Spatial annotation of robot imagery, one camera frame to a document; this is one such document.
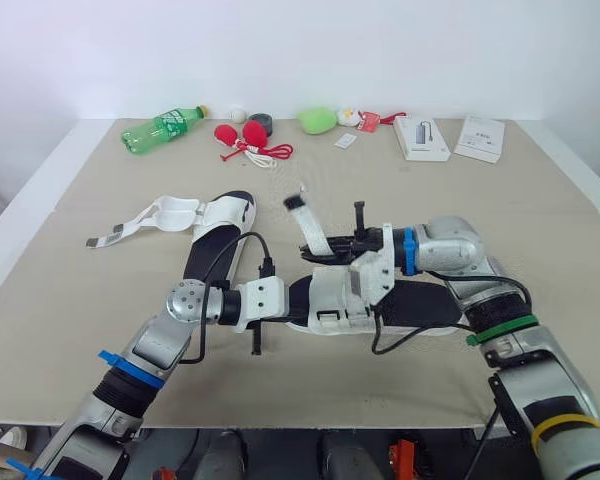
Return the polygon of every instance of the green soft toy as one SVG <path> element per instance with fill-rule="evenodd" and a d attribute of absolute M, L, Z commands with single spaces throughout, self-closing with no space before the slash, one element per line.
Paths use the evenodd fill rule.
<path fill-rule="evenodd" d="M 302 129 L 309 135 L 328 132 L 338 123 L 338 116 L 326 107 L 305 110 L 298 114 Z"/>

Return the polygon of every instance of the beige table surface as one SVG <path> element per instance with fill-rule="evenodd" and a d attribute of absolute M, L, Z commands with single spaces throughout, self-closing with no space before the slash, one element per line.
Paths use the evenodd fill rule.
<path fill-rule="evenodd" d="M 304 135 L 278 121 L 271 143 L 296 148 L 273 171 L 227 148 L 215 123 L 137 157 L 114 124 L 0 288 L 0 422 L 60 423 L 106 371 L 100 349 L 120 351 L 161 308 L 181 278 L 190 233 L 146 231 L 110 248 L 88 250 L 160 195 L 211 199 L 233 189 L 258 203 L 277 273 L 292 282 L 310 273 L 298 227 L 282 207 L 307 189 L 327 234 L 350 233 L 353 202 L 366 201 L 368 225 L 465 217 L 490 255 L 533 293 L 548 325 L 589 381 L 600 405 L 600 215 L 515 124 L 490 165 L 453 155 L 446 163 L 407 163 L 391 128 L 360 133 L 333 147 L 346 129 Z M 460 122 L 438 122 L 455 145 Z M 243 253 L 236 281 L 255 278 L 257 244 Z M 249 335 L 211 327 L 207 359 L 182 366 L 146 415 L 148 425 L 238 427 L 456 427 L 484 423 L 492 410 L 490 370 L 466 334 L 420 337 L 376 357 L 370 336 L 318 337 L 267 325 L 264 354 Z"/>

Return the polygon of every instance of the green plastic bottle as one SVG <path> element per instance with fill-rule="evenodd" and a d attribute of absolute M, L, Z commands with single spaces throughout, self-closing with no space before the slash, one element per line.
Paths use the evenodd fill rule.
<path fill-rule="evenodd" d="M 184 135 L 205 115 L 207 110 L 203 106 L 177 108 L 158 115 L 147 123 L 125 130 L 120 139 L 131 153 L 146 153 L 156 145 Z"/>

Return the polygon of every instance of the green cable tie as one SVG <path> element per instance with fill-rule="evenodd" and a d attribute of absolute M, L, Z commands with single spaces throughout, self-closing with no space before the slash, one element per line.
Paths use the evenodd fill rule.
<path fill-rule="evenodd" d="M 467 345 L 470 347 L 475 347 L 476 345 L 480 345 L 488 340 L 491 340 L 492 338 L 499 337 L 500 335 L 504 335 L 505 333 L 509 333 L 513 330 L 517 330 L 520 327 L 531 327 L 538 324 L 539 322 L 535 315 L 525 315 L 524 317 L 514 318 L 508 322 L 491 327 L 484 332 L 469 335 L 467 337 Z"/>

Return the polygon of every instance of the bottle label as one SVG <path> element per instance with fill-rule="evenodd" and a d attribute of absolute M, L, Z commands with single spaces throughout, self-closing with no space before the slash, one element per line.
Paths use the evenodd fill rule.
<path fill-rule="evenodd" d="M 163 113 L 157 120 L 167 130 L 169 140 L 187 133 L 187 121 L 179 110 L 171 110 L 170 112 Z"/>

